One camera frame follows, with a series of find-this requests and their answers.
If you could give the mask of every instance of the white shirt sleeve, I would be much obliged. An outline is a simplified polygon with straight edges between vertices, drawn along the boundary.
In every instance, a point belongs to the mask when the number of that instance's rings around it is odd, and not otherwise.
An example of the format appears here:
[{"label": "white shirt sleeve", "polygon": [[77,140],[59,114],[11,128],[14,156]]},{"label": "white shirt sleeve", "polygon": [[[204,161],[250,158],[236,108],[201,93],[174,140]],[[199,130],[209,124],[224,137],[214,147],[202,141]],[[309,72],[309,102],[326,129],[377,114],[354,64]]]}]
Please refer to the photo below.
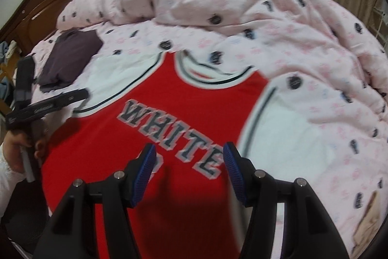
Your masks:
[{"label": "white shirt sleeve", "polygon": [[0,221],[11,199],[16,184],[25,179],[25,175],[11,170],[3,155],[3,144],[0,146]]}]

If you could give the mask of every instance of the blue textured pad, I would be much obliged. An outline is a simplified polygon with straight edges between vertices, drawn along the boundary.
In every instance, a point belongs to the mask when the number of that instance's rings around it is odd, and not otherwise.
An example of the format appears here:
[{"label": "blue textured pad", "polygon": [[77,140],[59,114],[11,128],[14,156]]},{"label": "blue textured pad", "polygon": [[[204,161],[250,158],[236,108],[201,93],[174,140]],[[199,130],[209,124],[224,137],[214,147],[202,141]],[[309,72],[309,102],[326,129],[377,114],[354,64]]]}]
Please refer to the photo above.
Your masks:
[{"label": "blue textured pad", "polygon": [[132,207],[135,207],[139,203],[146,191],[146,187],[151,177],[152,170],[154,169],[156,161],[156,150],[155,145],[152,145],[148,153],[145,156],[145,159],[139,168],[139,172],[136,176],[135,181],[133,182],[133,194],[131,199]]},{"label": "blue textured pad", "polygon": [[224,145],[224,163],[228,170],[230,181],[232,182],[234,193],[237,199],[245,205],[247,201],[245,193],[245,183],[243,174],[241,173],[232,150],[228,144]]}]

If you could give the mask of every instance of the blue gripper pad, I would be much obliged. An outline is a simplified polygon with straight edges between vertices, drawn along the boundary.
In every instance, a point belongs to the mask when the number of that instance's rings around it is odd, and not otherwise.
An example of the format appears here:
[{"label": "blue gripper pad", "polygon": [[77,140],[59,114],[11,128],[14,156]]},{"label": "blue gripper pad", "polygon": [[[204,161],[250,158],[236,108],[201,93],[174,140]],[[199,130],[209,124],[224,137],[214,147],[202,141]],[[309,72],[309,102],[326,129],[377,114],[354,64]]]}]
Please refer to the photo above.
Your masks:
[{"label": "blue gripper pad", "polygon": [[144,192],[146,191],[149,178],[151,177],[156,162],[155,145],[151,145],[149,149],[145,153],[142,152],[137,159],[142,160],[142,163],[133,182],[132,207],[135,207],[137,203],[142,200]]},{"label": "blue gripper pad", "polygon": [[245,181],[243,174],[239,168],[238,160],[241,159],[239,152],[232,142],[227,142],[224,145],[224,163],[229,174],[230,181],[234,189],[237,199],[245,205],[247,195],[245,189]]}]

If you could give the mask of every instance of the bed sheet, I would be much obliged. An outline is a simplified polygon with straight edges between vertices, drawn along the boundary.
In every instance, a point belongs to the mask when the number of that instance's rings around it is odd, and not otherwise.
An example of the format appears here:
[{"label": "bed sheet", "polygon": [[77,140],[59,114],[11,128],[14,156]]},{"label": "bed sheet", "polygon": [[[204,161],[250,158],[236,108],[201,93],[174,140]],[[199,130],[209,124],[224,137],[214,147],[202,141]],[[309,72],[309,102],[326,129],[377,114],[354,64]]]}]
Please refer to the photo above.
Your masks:
[{"label": "bed sheet", "polygon": [[[85,30],[96,29],[104,45],[65,90],[83,88],[99,57],[121,50],[136,63],[144,52],[160,50],[166,41],[171,51],[189,50],[197,60],[224,72],[254,65],[279,87],[287,104],[321,129],[336,154],[334,163],[312,186],[351,254],[354,231],[374,191],[381,196],[380,224],[388,204],[388,62],[378,41],[332,0],[146,2],[74,0],[67,6],[66,17],[81,4],[85,16],[66,20],[66,24],[59,19],[58,27],[63,30],[84,27],[84,21],[78,24],[81,17],[86,21],[88,14],[103,10],[99,24]],[[137,12],[131,11],[135,5]],[[144,17],[152,20],[133,23]],[[59,34],[32,51],[37,75]],[[33,101],[61,91],[42,94],[35,89]],[[63,120],[77,106],[64,109]],[[279,256],[275,247],[273,258]]]}]

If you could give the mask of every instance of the person's arm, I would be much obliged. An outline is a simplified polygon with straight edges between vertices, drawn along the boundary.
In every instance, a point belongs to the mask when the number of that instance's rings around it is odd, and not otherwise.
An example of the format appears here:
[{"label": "person's arm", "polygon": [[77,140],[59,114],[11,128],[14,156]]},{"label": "person's arm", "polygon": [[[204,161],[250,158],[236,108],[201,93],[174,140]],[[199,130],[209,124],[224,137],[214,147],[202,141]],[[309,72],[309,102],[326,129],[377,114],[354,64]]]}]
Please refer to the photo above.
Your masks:
[{"label": "person's arm", "polygon": [[[25,178],[20,146],[31,147],[32,143],[22,131],[8,131],[0,146],[0,221],[18,182]],[[36,159],[44,159],[46,140],[35,143]]]}]

